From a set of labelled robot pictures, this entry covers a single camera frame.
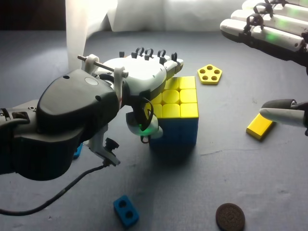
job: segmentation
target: yellow pentagon block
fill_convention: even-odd
[[[151,100],[152,104],[161,104],[162,103],[162,93],[156,96],[156,98]]]
[[[172,77],[166,81],[165,90],[178,90],[179,89],[179,78]]]
[[[180,118],[180,105],[168,103],[163,105],[163,118]]]
[[[163,117],[163,106],[161,104],[153,104],[153,109],[158,119]]]
[[[202,84],[216,85],[221,77],[222,70],[209,64],[198,70],[198,75]]]
[[[181,108],[181,117],[182,118],[198,118],[198,104],[197,103],[182,103]]]
[[[196,89],[196,80],[194,76],[179,77],[180,89]]]
[[[183,89],[180,91],[180,103],[196,103],[197,91],[196,89]]]
[[[267,131],[270,129],[273,121],[270,121],[264,118],[260,113],[255,117],[255,119],[250,123],[250,125],[246,128],[246,132],[256,138],[257,140],[261,140]]]
[[[166,103],[179,103],[180,94],[177,90],[166,90],[162,94],[162,102]]]

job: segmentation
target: dark background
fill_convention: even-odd
[[[65,30],[65,0],[0,0],[0,30]]]

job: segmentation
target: black knob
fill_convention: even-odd
[[[113,149],[116,149],[119,147],[119,144],[115,142],[114,140],[107,138],[106,139],[106,146],[105,149],[112,152]]]

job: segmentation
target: gray tablecloth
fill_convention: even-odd
[[[131,134],[124,107],[106,137],[120,144],[121,164],[86,176],[65,196],[27,217],[0,216],[2,231],[120,231],[113,201],[128,195],[140,213],[134,231],[217,231],[215,212],[235,203],[247,231],[305,231],[308,225],[308,153],[303,128],[277,124],[263,142],[245,129],[268,100],[307,97],[304,67],[237,44],[220,33],[94,34],[85,55],[101,61],[130,54],[138,46],[166,49],[184,60],[179,76],[197,76],[207,64],[223,71],[217,86],[196,79],[197,145],[183,161],[157,155]],[[39,98],[67,72],[65,32],[0,32],[0,105]],[[34,208],[101,160],[86,148],[60,178],[37,182],[17,174],[0,176],[0,207]]]

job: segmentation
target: white backdrop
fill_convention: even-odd
[[[113,31],[218,31],[244,0],[66,0],[70,70],[81,67],[87,37],[103,29],[108,15]]]

